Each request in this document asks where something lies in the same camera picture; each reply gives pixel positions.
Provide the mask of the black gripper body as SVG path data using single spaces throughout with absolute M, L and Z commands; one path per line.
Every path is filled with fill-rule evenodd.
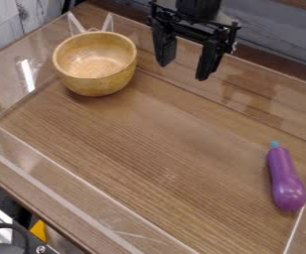
M 221 3 L 222 0 L 151 0 L 150 26 L 155 19 L 170 25 L 176 37 L 200 44 L 217 40 L 230 54 L 240 23 L 221 11 Z

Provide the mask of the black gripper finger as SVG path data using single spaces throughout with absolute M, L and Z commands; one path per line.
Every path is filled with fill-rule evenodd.
M 209 75 L 217 71 L 224 53 L 222 45 L 217 40 L 208 39 L 204 42 L 196 71 L 196 79 L 198 81 L 206 80 Z
M 151 20 L 151 35 L 155 61 L 166 66 L 176 58 L 177 39 L 169 24 Z

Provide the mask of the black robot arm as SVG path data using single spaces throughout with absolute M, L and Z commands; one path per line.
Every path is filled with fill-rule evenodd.
M 221 12 L 222 0 L 151 0 L 151 27 L 155 61 L 166 66 L 176 58 L 177 38 L 202 45 L 196 79 L 206 80 L 222 57 L 236 47 L 237 20 Z

